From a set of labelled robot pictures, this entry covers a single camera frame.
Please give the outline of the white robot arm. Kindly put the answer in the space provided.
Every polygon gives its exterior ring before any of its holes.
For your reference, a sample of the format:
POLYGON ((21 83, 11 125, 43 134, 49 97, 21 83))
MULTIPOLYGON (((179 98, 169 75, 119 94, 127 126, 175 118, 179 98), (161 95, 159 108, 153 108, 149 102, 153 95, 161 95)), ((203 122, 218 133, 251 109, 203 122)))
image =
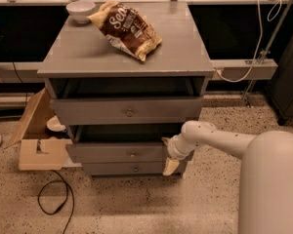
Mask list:
POLYGON ((162 141, 168 151, 166 176, 203 145, 241 161, 238 234, 293 234, 293 134, 269 131, 254 136, 187 121, 179 134, 162 141))

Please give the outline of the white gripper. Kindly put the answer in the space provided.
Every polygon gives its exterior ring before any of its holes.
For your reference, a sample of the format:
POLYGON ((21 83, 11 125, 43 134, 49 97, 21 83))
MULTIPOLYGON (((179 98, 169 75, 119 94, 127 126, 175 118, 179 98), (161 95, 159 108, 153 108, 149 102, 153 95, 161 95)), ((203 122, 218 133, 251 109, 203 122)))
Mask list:
POLYGON ((163 174, 165 176, 171 176, 179 167, 179 160, 187 158, 191 151, 194 150, 194 145, 186 141, 182 135, 175 135, 171 138, 163 137, 161 140, 167 146, 170 157, 166 159, 163 174))

